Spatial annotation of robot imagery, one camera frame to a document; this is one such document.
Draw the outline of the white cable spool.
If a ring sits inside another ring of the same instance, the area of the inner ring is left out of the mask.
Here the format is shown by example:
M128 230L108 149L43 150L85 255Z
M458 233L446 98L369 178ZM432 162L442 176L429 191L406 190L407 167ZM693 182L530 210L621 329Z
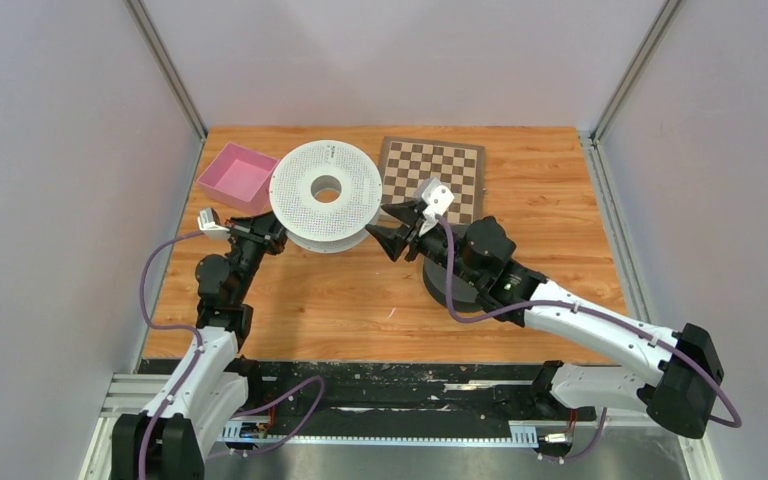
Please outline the white cable spool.
M272 212L297 246L336 254L358 246L378 220L383 180L360 148L317 140L287 153L269 183Z

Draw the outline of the black cable spool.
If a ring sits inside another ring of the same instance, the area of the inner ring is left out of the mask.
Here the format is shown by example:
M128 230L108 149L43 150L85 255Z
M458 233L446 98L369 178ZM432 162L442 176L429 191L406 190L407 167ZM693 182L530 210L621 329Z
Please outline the black cable spool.
M441 306L446 307L446 269L428 259L423 260L422 279L427 293ZM463 280L453 277L451 297L453 307L458 313L481 312L477 302L478 292Z

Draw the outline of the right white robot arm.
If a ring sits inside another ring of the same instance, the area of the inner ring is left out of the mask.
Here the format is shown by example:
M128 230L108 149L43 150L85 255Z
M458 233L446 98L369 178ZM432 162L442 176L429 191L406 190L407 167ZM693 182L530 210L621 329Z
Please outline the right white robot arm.
M493 318L522 328L564 337L610 360L592 374L562 361L548 362L548 377L531 390L531 403L544 417L589 406L647 414L666 430L691 439L704 436L709 423L738 428L713 413L717 401L732 411L724 394L722 363L711 334L685 324L680 330L620 315L584 300L546 275L517 262L514 241L488 216L461 232L437 218L424 227L424 202L410 200L385 206L399 221L396 228L366 225L392 261L425 260L442 267L444 292L454 280L476 291L481 312L475 323Z

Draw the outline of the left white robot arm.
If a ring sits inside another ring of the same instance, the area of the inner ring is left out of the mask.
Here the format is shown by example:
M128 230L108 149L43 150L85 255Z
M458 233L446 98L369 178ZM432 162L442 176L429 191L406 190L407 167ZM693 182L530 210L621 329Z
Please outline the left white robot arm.
M212 208L198 216L199 234L227 241L227 253L197 264L199 301L192 341L160 391L139 412L123 414L111 437L113 479L201 479L213 445L232 415L253 414L266 388L248 375L238 353L252 325L245 297L267 255L285 249L286 228L272 213L220 223Z

